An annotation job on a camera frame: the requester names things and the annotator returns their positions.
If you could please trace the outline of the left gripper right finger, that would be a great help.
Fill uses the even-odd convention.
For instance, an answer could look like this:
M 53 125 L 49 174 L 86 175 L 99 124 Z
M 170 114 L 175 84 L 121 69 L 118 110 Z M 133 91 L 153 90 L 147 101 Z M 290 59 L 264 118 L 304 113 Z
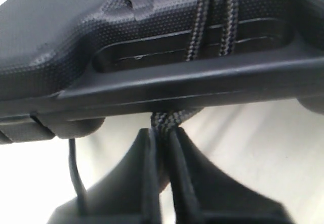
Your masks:
M 177 223 L 293 223 L 282 204 L 215 166 L 182 128 L 169 134 L 168 170 Z

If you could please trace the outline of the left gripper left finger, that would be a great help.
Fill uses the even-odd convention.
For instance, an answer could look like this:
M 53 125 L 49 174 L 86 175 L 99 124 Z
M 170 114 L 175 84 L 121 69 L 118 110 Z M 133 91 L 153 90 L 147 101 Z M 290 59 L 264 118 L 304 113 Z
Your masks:
M 139 130 L 118 165 L 85 194 L 86 212 L 77 199 L 59 206 L 49 223 L 161 223 L 157 148 L 154 133 Z

